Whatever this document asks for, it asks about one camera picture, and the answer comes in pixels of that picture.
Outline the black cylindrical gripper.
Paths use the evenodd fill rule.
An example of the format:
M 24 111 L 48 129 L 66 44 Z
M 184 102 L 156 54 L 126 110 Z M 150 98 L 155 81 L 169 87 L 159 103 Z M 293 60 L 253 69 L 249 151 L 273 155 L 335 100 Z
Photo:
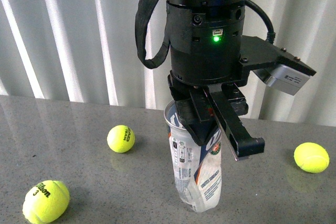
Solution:
M 238 71 L 245 0 L 166 1 L 172 76 L 186 85 L 174 96 L 178 119 L 197 145 L 206 145 L 218 126 L 204 90 L 190 88 L 246 85 L 248 75 Z

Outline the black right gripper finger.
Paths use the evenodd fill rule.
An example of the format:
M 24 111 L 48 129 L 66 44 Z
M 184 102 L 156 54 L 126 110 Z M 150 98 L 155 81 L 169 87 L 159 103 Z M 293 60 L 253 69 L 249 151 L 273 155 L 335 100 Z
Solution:
M 204 92 L 235 160 L 263 153 L 265 140 L 262 137 L 251 137 L 239 119 L 240 115 L 247 114 L 248 104 L 238 87 L 208 86 Z

